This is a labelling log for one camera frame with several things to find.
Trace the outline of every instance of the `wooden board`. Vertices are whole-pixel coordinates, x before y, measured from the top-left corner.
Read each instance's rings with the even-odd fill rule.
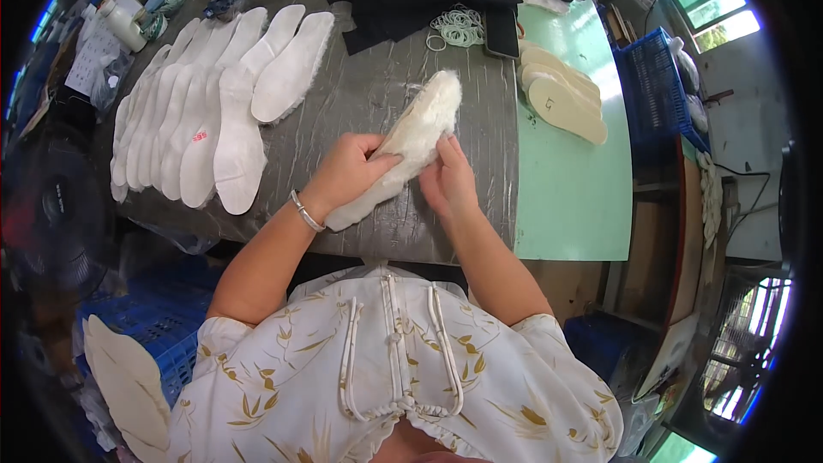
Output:
[[[700,194],[700,169],[688,157],[683,158],[681,207],[685,208],[682,226],[680,272],[675,277],[674,304],[668,325],[676,324],[694,311],[694,297],[700,280],[703,260],[703,205]]]

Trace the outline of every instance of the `blue plastic crate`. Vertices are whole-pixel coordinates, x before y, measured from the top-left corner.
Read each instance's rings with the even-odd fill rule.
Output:
[[[163,394],[172,406],[191,381],[198,329],[221,273],[193,256],[130,279],[129,293],[122,297],[99,289],[78,306],[78,326],[97,315],[113,332],[134,338],[157,362]]]
[[[683,134],[695,148],[710,153],[709,136],[691,123],[685,92],[669,51],[671,37],[659,27],[622,50],[614,51],[629,120],[632,157],[658,162],[661,142]]]

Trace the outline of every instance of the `rubber band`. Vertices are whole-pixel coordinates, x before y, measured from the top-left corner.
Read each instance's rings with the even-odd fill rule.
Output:
[[[436,49],[435,47],[431,46],[431,41],[430,41],[430,40],[435,39],[435,38],[440,38],[441,40],[443,40],[443,46],[441,46],[441,47],[440,47],[440,48],[438,48],[438,49]],[[446,46],[447,46],[447,45],[448,45],[448,44],[447,44],[447,41],[445,40],[445,38],[443,38],[443,37],[442,37],[442,36],[440,36],[439,34],[433,34],[433,33],[432,33],[432,34],[430,34],[429,36],[426,36],[426,46],[427,46],[427,47],[429,47],[429,50],[430,50],[430,51],[434,51],[434,52],[444,51],[444,50],[446,50]]]
[[[474,9],[468,9],[465,5],[455,4],[450,11],[444,11],[429,23],[439,35],[431,34],[426,38],[426,46],[432,51],[440,52],[446,45],[461,46],[468,48],[472,45],[482,45],[486,40],[486,33],[483,29],[483,22],[480,13]],[[438,37],[444,42],[441,49],[433,49],[430,40]]]

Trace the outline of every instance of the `power cord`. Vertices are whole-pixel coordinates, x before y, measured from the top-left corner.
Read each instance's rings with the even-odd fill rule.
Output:
[[[652,5],[649,6],[649,12],[646,14],[646,19],[643,20],[643,36],[649,34],[649,16],[652,14],[652,9],[658,3],[658,0],[654,0]]]
[[[743,173],[741,171],[732,170],[729,167],[725,167],[724,165],[721,165],[718,162],[715,162],[715,167],[720,167],[723,170],[728,170],[731,173],[736,174],[736,175],[741,176],[741,177],[766,176],[766,180],[763,181],[763,186],[761,186],[760,191],[757,192],[757,196],[755,197],[755,201],[751,203],[751,208],[749,208],[749,211],[747,213],[745,213],[743,216],[741,216],[741,218],[738,221],[736,221],[736,222],[733,221],[733,226],[732,226],[731,230],[729,230],[729,232],[728,232],[728,239],[731,240],[732,236],[734,235],[734,232],[737,231],[737,227],[740,226],[741,222],[744,221],[746,219],[746,217],[748,217],[755,210],[755,208],[757,207],[757,201],[760,200],[760,197],[763,195],[763,191],[766,190],[766,185],[769,184],[769,180],[771,179],[771,174],[768,173],[767,171],[750,171],[748,173]]]

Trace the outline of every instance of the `glue bottle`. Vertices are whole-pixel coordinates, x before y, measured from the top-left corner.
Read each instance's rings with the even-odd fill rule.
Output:
[[[104,0],[100,4],[99,12],[105,18],[108,29],[130,49],[139,52],[146,46],[146,38],[141,35],[140,26],[135,24],[132,17],[113,0]]]

